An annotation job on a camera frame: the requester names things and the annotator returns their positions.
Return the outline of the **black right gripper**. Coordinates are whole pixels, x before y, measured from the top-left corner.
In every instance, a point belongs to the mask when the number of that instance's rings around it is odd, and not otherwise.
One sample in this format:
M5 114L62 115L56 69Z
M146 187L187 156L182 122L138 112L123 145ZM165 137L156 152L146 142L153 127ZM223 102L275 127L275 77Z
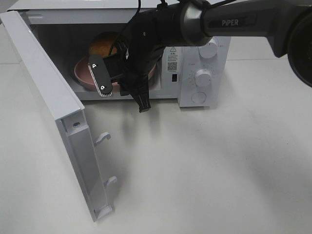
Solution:
M106 57L89 55L89 64L105 65L111 78L111 83L117 82L123 96L130 95L138 104L140 113L151 108L149 98L148 74L157 64L164 52L161 44L117 43L117 52Z

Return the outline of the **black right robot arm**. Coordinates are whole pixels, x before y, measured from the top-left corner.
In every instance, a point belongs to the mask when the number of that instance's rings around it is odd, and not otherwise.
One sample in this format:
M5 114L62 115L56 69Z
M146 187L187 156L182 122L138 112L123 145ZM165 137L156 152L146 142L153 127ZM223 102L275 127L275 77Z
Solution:
M130 95L139 111L150 109L148 74L166 47L203 46L212 37L265 37L276 57L288 56L297 77L312 83L312 3L309 0L181 0L136 11L128 21L129 44L114 41L115 55L91 55L88 67L101 97L113 83Z

